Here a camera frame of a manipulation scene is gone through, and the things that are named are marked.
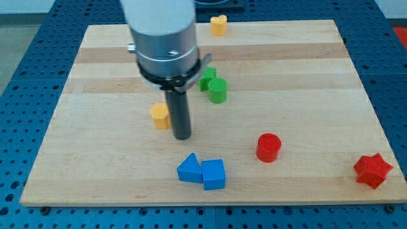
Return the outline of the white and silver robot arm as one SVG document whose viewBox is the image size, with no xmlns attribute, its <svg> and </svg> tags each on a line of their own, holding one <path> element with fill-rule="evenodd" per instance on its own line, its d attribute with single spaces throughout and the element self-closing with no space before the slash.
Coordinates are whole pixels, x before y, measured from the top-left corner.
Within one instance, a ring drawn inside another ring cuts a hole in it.
<svg viewBox="0 0 407 229">
<path fill-rule="evenodd" d="M 159 90 L 184 93 L 212 61 L 200 56 L 193 0 L 121 0 L 139 70 Z"/>
</svg>

